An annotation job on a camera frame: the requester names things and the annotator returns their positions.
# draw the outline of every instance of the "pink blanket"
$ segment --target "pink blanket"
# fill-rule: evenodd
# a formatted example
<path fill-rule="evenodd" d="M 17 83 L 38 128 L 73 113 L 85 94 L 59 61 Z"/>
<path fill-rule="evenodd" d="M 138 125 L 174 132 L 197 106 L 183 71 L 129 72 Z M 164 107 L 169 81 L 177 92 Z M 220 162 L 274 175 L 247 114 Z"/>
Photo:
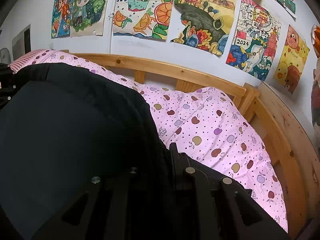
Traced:
<path fill-rule="evenodd" d="M 39 63 L 65 62 L 139 92 L 150 105 L 158 134 L 167 148 L 191 158 L 252 189 L 251 197 L 287 232 L 286 209 L 280 182 L 263 142 L 229 97 L 213 87 L 193 93 L 136 83 L 83 58 L 54 50 L 33 51 L 11 64 L 20 68 Z"/>

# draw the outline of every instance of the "pink bedding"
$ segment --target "pink bedding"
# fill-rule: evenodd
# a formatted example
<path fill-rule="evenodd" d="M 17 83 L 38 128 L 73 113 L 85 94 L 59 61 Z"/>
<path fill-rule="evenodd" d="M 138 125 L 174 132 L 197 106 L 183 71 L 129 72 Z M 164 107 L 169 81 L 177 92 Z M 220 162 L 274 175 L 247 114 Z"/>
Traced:
<path fill-rule="evenodd" d="M 105 68 L 54 50 L 32 51 L 13 62 L 11 69 L 39 63 L 65 62 L 84 67 L 138 91 L 150 105 L 161 140 L 169 147 L 253 189 L 252 198 L 288 232 L 281 185 L 263 142 L 222 91 L 207 87 L 193 93 L 136 83 Z"/>

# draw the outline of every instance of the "black fabric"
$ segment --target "black fabric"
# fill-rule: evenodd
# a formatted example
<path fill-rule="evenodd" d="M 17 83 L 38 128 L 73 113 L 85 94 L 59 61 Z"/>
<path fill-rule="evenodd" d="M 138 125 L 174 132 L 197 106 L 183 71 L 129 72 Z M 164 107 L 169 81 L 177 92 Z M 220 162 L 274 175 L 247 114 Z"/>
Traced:
<path fill-rule="evenodd" d="M 24 239 L 91 177 L 130 167 L 148 175 L 145 236 L 173 233 L 169 152 L 138 92 L 63 63 L 13 76 L 0 111 L 0 204 Z"/>

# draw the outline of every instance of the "drawing of red tower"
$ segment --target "drawing of red tower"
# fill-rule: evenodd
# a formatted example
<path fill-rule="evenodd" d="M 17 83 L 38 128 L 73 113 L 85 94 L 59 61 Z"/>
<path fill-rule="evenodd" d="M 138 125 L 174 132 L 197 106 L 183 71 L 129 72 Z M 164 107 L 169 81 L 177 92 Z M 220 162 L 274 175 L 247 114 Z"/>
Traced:
<path fill-rule="evenodd" d="M 277 31 L 276 28 L 270 33 L 269 40 L 267 43 L 267 48 L 265 49 L 263 55 L 271 57 L 272 60 L 275 58 L 277 49 Z"/>

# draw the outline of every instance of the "bed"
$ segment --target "bed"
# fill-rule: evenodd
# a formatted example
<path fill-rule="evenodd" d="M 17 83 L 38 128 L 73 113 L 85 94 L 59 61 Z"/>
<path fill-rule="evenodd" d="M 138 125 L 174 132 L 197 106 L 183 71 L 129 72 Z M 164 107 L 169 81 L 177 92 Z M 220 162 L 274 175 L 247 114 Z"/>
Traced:
<path fill-rule="evenodd" d="M 17 72 L 26 65 L 55 62 L 87 68 L 136 90 L 149 103 L 167 147 L 176 142 L 180 152 L 252 189 L 251 197 L 292 239 L 306 224 L 309 191 L 301 167 L 256 88 L 178 65 L 110 54 L 37 50 L 10 67 Z M 133 69 L 134 81 L 108 71 L 109 66 Z M 146 72 L 176 78 L 175 90 L 144 84 Z M 250 125 L 257 118 L 264 128 L 263 140 Z"/>

